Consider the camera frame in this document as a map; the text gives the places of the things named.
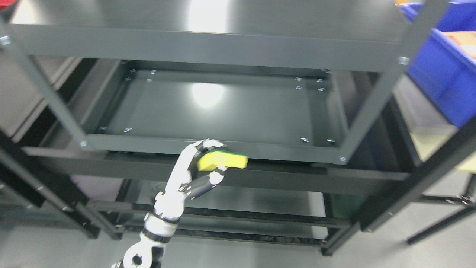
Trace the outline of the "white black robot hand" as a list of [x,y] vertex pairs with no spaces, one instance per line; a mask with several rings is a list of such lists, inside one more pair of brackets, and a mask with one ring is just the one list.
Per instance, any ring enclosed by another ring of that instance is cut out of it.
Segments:
[[154,214],[165,221],[177,221],[184,212],[187,197],[199,197],[222,182],[227,170],[224,166],[219,166],[196,182],[192,181],[192,173],[197,168],[197,160],[205,152],[225,147],[225,144],[214,139],[199,140],[187,145],[172,169],[165,191],[156,196]]

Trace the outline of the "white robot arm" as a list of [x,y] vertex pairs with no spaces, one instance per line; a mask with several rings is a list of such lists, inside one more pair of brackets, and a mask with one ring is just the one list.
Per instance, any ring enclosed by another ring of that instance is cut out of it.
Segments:
[[148,213],[140,240],[129,247],[112,268],[160,268],[165,248],[177,230],[180,218],[163,218]]

